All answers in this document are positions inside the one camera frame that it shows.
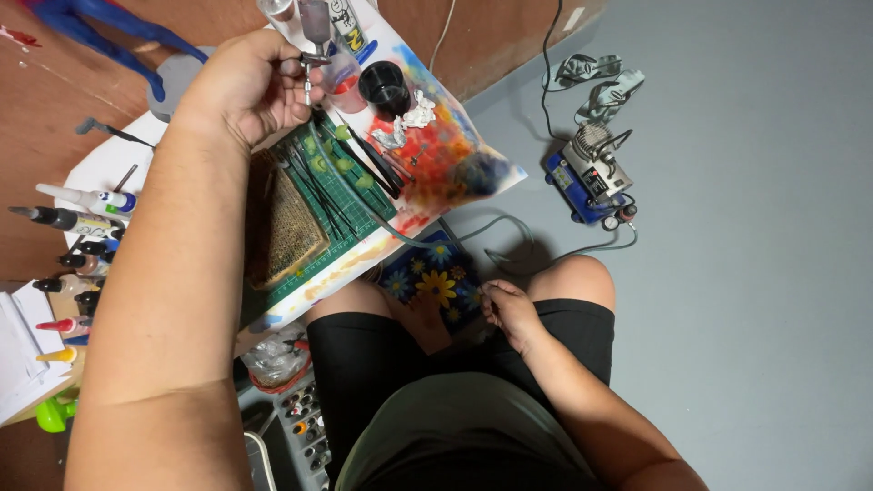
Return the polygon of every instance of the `sandal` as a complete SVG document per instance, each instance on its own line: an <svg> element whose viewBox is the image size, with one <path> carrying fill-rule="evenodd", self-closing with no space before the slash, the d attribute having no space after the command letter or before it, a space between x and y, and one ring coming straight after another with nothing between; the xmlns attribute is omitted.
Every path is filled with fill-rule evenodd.
<svg viewBox="0 0 873 491"><path fill-rule="evenodd" d="M592 89L591 97L576 111L574 121L579 125L585 121L610 122L644 81L643 72L625 70L615 80L598 84Z"/></svg>
<svg viewBox="0 0 873 491"><path fill-rule="evenodd" d="M543 73L542 86L548 92L558 92L591 79L615 76L621 70L622 59L618 56L607 55L593 59L584 54L575 54L552 66L551 80L548 80L548 73Z"/></svg>

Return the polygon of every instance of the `gray floor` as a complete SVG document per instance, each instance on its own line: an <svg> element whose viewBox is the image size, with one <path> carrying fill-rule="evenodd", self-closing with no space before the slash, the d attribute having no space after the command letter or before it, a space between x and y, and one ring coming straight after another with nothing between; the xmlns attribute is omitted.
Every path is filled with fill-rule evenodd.
<svg viewBox="0 0 873 491"><path fill-rule="evenodd" d="M612 0L582 50L647 76L611 125L634 129L618 157L640 242L595 254L618 294L612 385L712 489L873 488L872 18L863 0ZM552 255L608 239L543 183L539 76L518 78L468 108L531 177L448 221L509 212ZM549 96L556 128L592 85ZM518 242L501 225L468 247L484 265Z"/></svg>

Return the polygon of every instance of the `wooden wall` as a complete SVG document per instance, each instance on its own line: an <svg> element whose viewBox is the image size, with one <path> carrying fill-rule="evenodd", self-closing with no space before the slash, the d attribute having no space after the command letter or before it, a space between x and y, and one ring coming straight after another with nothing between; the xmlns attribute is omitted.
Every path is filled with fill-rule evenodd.
<svg viewBox="0 0 873 491"><path fill-rule="evenodd" d="M586 10L576 28L600 12L606 0L567 0L553 43L573 9ZM119 3L163 24L193 45L224 39L266 24L254 0L151 0ZM382 15L425 64L443 30L451 0L381 0ZM467 100L540 51L557 2L457 0L434 72L460 100ZM103 134L75 135L87 116L123 128L147 110L145 81L97 53L44 27L17 3L0 1L0 24L38 39L43 47L0 38L0 206L52 205L37 183L61 184ZM149 49L136 38L95 25L108 38L136 48L156 66L170 51ZM0 210L0 280L28 280L57 272L65 252L62 234Z"/></svg>

